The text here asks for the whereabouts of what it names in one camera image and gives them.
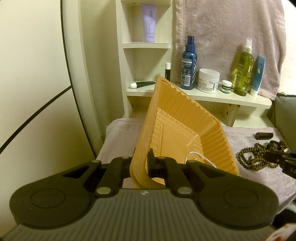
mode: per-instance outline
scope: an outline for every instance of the orange plastic tray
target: orange plastic tray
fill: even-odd
[[[159,76],[130,166],[136,188],[164,188],[163,179],[148,176],[147,153],[184,163],[199,152],[217,168],[239,175],[239,169],[220,121],[177,86]],[[209,164],[195,154],[188,159]]]

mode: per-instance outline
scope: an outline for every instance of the white cabinet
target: white cabinet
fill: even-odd
[[[155,43],[143,42],[140,7],[143,2],[157,5]],[[116,0],[118,53],[125,117],[145,118],[154,90],[154,85],[130,89],[131,83],[155,81],[158,75],[165,76],[165,62],[172,63],[171,80],[180,83],[180,80],[174,80],[174,15],[174,2],[171,0]],[[273,126],[266,117],[271,100],[265,97],[253,97],[250,94],[243,97],[233,91],[224,94],[220,89],[215,94],[208,94],[199,91],[197,86],[193,90],[183,91],[215,115],[222,125],[251,128]]]

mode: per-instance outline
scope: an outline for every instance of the lip balm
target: lip balm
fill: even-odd
[[[165,78],[170,81],[170,62],[165,63]]]
[[[231,86],[232,86],[232,83],[230,81],[223,80],[222,81],[221,92],[223,92],[225,94],[229,94],[230,93]]]

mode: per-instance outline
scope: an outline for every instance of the gray towel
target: gray towel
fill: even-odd
[[[140,136],[143,121],[131,118],[122,118],[113,121],[107,127],[106,140],[97,160],[101,160],[102,163],[110,163],[113,158],[118,156],[132,156]],[[273,127],[251,129],[223,126],[223,129],[235,156],[237,156],[242,148],[251,147],[256,142],[260,142],[266,146],[269,140],[257,141],[254,138],[254,135],[258,131],[272,132],[274,134],[273,140],[279,141],[282,139],[281,134]],[[280,167],[274,169],[265,167],[260,171],[252,171],[244,169],[238,162],[237,165],[242,177],[266,185],[276,193],[280,203],[279,212],[296,197],[296,180],[282,173]],[[134,188],[131,178],[124,180],[123,187]]]
[[[236,73],[246,38],[251,38],[254,59],[258,55],[266,57],[259,94],[275,99],[286,54],[281,0],[175,0],[175,3],[176,52],[173,81],[179,83],[181,79],[181,59],[187,35],[195,36],[197,69],[214,69],[220,72],[220,80],[230,81],[233,81]]]

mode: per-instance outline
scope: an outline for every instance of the white shelf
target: white shelf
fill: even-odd
[[[131,118],[145,119],[147,114],[148,107],[136,106],[133,109]],[[222,113],[214,112],[212,113],[220,122],[222,126],[226,125],[226,120]],[[267,117],[259,116],[247,116],[247,115],[238,115],[233,127],[245,127],[245,128],[266,128],[274,127],[270,120]]]
[[[136,49],[136,48],[154,48],[154,49],[170,49],[172,44],[167,43],[145,43],[145,42],[130,42],[122,44],[124,49]]]
[[[136,89],[128,89],[127,96],[152,96],[155,85],[149,85]],[[200,101],[210,101],[228,104],[239,104],[250,107],[259,107],[269,109],[271,107],[271,100],[263,96],[258,95],[257,97],[251,96],[249,93],[246,96],[239,96],[231,90],[230,94],[225,94],[221,92],[221,87],[214,94],[204,93],[197,89],[197,86],[193,90],[183,90],[187,95],[189,95],[194,100]]]
[[[150,3],[162,6],[170,6],[171,0],[121,0],[121,2],[130,4],[132,6],[140,6],[141,3]]]
[[[238,115],[233,127],[266,128],[274,126],[267,117]]]

